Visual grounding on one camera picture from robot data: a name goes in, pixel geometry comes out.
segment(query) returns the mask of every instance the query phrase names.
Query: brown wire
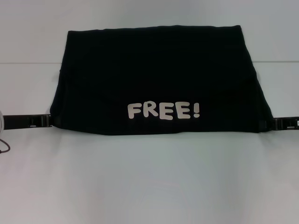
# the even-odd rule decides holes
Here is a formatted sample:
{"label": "brown wire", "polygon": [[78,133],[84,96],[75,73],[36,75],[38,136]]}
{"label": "brown wire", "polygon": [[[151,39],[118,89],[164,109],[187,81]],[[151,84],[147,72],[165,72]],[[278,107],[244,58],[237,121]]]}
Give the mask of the brown wire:
{"label": "brown wire", "polygon": [[0,141],[2,142],[2,143],[4,143],[7,147],[8,147],[8,150],[5,150],[5,151],[1,151],[0,150],[0,154],[1,153],[7,153],[9,150],[10,150],[10,146],[9,146],[9,144],[7,144],[5,141],[3,141],[2,139],[0,139]]}

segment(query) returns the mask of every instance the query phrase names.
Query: white surface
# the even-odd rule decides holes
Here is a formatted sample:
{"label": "white surface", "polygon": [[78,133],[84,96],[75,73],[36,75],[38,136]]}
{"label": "white surface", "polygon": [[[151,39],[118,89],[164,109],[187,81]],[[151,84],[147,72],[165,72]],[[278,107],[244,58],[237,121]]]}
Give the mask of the white surface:
{"label": "white surface", "polygon": [[[242,25],[254,61],[299,60],[297,1],[2,0],[0,110],[49,112],[68,30]],[[275,117],[299,63],[254,63]],[[0,223],[297,224],[299,131],[101,136],[6,130]]]}

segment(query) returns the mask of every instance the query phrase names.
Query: exclamation mark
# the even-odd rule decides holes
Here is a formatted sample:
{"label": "exclamation mark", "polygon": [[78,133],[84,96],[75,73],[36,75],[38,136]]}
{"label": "exclamation mark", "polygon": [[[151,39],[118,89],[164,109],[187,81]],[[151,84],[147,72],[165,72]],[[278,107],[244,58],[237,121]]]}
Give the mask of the exclamation mark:
{"label": "exclamation mark", "polygon": [[194,104],[194,117],[199,118],[199,103]]}

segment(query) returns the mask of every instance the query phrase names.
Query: white backdrop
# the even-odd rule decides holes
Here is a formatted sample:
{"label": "white backdrop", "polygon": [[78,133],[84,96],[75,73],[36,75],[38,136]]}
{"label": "white backdrop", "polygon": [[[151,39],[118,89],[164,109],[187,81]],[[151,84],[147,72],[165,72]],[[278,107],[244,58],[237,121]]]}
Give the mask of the white backdrop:
{"label": "white backdrop", "polygon": [[[241,25],[275,117],[299,116],[293,0],[1,0],[0,110],[49,112],[68,30]],[[0,223],[297,224],[299,131],[6,130]]]}

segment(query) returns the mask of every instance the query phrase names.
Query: black fabric cover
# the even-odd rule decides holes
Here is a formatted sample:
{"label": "black fabric cover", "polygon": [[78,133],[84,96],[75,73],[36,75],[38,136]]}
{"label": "black fabric cover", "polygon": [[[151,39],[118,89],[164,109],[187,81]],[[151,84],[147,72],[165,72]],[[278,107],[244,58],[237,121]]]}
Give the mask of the black fabric cover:
{"label": "black fabric cover", "polygon": [[257,133],[273,118],[240,26],[69,31],[50,113],[56,127],[107,135]]}

